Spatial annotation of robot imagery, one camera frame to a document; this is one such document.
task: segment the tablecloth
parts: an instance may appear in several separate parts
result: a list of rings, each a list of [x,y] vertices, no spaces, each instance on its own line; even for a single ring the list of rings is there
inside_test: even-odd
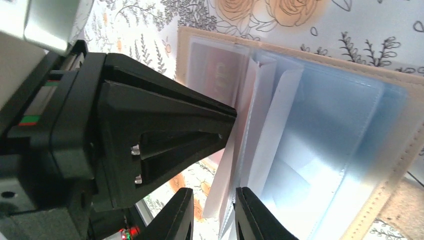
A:
[[[424,76],[423,9],[418,0],[96,0],[84,36],[90,52],[122,53],[171,79],[178,26]],[[153,215],[193,188],[193,238],[217,239],[217,219],[202,218],[215,167],[197,162],[148,195]],[[376,219],[365,239],[406,238]]]

